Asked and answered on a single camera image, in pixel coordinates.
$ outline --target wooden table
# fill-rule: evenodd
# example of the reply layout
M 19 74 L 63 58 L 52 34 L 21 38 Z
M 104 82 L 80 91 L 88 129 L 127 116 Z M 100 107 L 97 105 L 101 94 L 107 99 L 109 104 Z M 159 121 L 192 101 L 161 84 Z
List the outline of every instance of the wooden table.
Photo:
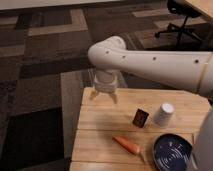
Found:
M 206 99 L 184 91 L 117 89 L 116 97 L 102 93 L 95 97 L 92 88 L 84 90 L 70 171 L 155 170 L 154 140 L 161 134 L 175 133 L 193 144 L 210 109 Z M 158 127 L 151 119 L 163 102 L 175 107 L 166 128 Z M 138 108 L 150 114 L 142 129 L 132 124 Z M 112 139 L 114 135 L 140 144 L 145 163 L 118 145 Z
M 198 10 L 201 14 L 213 20 L 212 0 L 184 0 L 188 5 Z
M 213 1 L 212 0 L 184 0 L 192 8 L 203 14 L 209 23 L 213 26 Z M 201 45 L 201 50 L 205 50 L 210 40 L 213 37 L 213 29 L 210 30 L 207 37 L 204 39 Z

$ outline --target paper cup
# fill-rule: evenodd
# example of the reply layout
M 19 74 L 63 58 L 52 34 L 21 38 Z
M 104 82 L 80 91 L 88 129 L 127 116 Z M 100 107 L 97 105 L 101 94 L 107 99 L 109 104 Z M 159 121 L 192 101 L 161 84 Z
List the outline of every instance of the paper cup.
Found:
M 161 127 L 168 125 L 172 114 L 174 112 L 174 107 L 170 103 L 163 103 L 157 112 L 154 114 L 153 122 Z

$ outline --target floor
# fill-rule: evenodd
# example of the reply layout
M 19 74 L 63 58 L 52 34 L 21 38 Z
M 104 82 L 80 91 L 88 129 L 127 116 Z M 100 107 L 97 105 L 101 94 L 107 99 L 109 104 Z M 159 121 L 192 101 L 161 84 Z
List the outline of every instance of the floor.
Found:
M 182 21 L 169 14 L 165 0 L 1 14 L 0 170 L 69 170 L 83 89 L 94 77 L 88 48 L 119 35 L 131 50 L 197 50 L 185 36 L 178 49 L 175 34 L 154 38 L 169 22 Z M 202 38 L 211 29 L 203 18 L 188 24 Z M 171 89 L 123 72 L 119 83 Z

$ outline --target wall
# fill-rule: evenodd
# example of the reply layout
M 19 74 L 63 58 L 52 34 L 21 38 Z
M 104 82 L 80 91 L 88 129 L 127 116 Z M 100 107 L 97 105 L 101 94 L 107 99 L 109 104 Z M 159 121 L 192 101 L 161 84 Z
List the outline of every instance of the wall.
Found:
M 0 10 L 57 5 L 71 5 L 118 0 L 0 0 Z

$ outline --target toy carrot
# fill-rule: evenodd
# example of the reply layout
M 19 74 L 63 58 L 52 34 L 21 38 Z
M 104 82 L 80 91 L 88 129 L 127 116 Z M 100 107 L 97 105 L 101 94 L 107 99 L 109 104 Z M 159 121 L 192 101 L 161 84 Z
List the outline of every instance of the toy carrot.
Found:
M 114 136 L 113 139 L 116 140 L 120 145 L 122 145 L 127 151 L 132 154 L 137 155 L 141 152 L 140 146 L 138 144 L 135 144 L 124 137 Z

